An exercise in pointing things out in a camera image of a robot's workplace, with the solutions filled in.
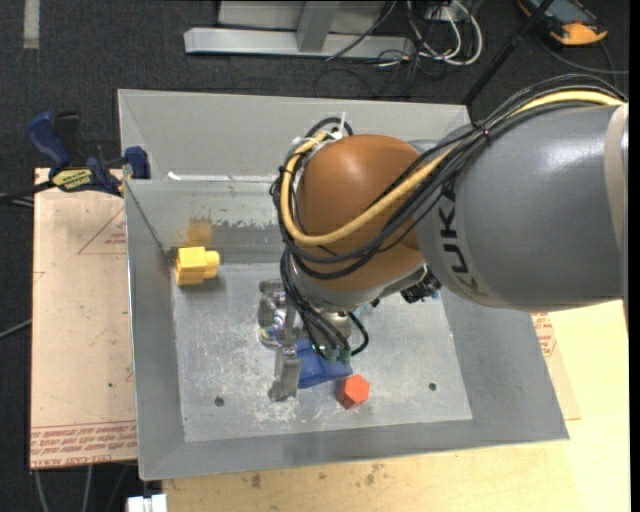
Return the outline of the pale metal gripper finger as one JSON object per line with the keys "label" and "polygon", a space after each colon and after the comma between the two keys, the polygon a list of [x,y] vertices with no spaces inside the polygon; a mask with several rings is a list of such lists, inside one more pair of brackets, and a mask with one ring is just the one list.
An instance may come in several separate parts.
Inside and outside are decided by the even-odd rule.
{"label": "pale metal gripper finger", "polygon": [[302,361],[297,357],[295,345],[282,345],[276,351],[274,381],[268,391],[271,401],[295,398],[301,374]]}

